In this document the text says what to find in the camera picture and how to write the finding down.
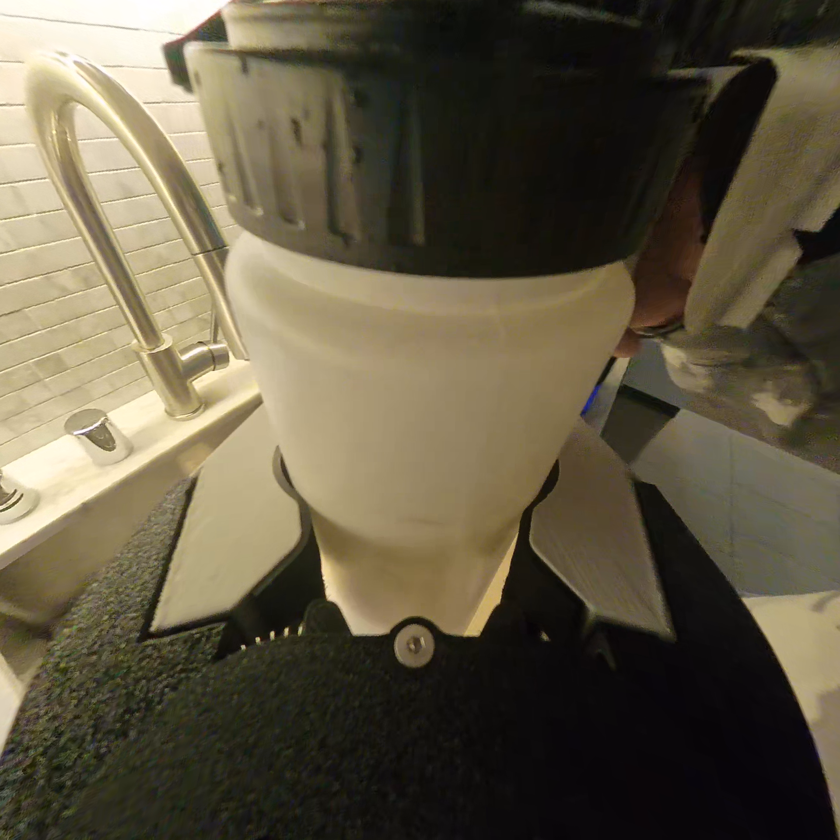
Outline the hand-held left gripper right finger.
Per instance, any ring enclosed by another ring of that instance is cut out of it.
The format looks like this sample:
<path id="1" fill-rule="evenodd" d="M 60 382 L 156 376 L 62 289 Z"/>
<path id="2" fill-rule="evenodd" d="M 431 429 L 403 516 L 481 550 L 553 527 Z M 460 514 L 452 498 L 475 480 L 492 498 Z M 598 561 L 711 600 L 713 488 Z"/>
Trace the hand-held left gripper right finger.
<path id="1" fill-rule="evenodd" d="M 521 515 L 508 601 L 555 642 L 602 625 L 676 640 L 634 481 L 584 421 Z"/>

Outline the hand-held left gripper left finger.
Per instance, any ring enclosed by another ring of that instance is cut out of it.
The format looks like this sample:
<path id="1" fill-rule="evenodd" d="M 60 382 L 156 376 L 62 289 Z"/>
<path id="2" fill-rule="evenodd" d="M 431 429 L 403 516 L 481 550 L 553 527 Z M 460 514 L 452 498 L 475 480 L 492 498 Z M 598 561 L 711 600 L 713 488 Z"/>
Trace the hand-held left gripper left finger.
<path id="1" fill-rule="evenodd" d="M 200 468 L 143 634 L 216 625 L 234 637 L 295 633 L 322 598 L 319 549 L 268 420 L 244 421 Z"/>

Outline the steel faucet handle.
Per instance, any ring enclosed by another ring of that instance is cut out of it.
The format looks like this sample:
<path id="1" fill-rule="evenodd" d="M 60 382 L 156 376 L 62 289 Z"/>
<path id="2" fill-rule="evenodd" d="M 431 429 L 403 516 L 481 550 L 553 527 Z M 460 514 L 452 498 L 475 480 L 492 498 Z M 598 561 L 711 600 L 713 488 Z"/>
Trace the steel faucet handle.
<path id="1" fill-rule="evenodd" d="M 230 353 L 224 342 L 196 342 L 179 350 L 182 373 L 188 382 L 228 367 Z"/>

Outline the pale grey clothing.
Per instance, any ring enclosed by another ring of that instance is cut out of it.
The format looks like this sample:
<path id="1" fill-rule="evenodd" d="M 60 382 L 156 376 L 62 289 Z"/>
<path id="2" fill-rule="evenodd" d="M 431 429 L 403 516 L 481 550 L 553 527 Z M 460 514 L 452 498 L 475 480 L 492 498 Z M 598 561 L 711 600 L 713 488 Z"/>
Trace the pale grey clothing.
<path id="1" fill-rule="evenodd" d="M 839 592 L 743 602 L 780 660 L 818 747 L 838 751 Z"/>

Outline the white plastic bottle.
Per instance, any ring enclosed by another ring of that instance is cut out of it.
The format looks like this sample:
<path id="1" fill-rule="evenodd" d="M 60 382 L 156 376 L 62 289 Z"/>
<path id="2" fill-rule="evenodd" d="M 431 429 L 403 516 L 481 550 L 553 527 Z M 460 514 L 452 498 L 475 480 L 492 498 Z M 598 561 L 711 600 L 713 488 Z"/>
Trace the white plastic bottle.
<path id="1" fill-rule="evenodd" d="M 225 276 L 328 599 L 354 635 L 462 635 L 625 333 L 625 264 L 435 278 L 243 233 Z"/>

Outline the steel gooseneck faucet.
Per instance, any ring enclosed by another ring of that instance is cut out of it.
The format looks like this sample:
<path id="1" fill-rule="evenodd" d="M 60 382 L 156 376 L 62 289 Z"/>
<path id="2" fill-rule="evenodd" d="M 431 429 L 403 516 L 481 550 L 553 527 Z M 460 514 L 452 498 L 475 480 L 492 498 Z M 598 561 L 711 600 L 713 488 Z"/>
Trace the steel gooseneck faucet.
<path id="1" fill-rule="evenodd" d="M 176 421 L 194 418 L 204 409 L 198 379 L 185 379 L 180 349 L 160 329 L 93 190 L 79 150 L 77 106 L 111 130 L 161 200 L 204 281 L 224 337 L 210 342 L 226 343 L 230 360 L 246 361 L 224 284 L 228 247 L 203 193 L 144 106 L 90 61 L 63 52 L 38 53 L 27 64 L 24 94 L 49 179 L 129 325 L 133 350 L 165 413 Z"/>

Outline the person's right hand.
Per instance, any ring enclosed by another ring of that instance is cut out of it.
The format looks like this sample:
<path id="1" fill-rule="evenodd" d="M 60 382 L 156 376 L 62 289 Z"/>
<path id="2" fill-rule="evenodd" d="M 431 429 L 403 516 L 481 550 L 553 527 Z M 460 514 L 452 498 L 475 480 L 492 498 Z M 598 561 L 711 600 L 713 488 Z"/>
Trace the person's right hand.
<path id="1" fill-rule="evenodd" d="M 630 358 L 649 333 L 680 328 L 705 248 L 702 177 L 695 161 L 685 163 L 650 232 L 634 271 L 635 305 L 613 357 Z"/>

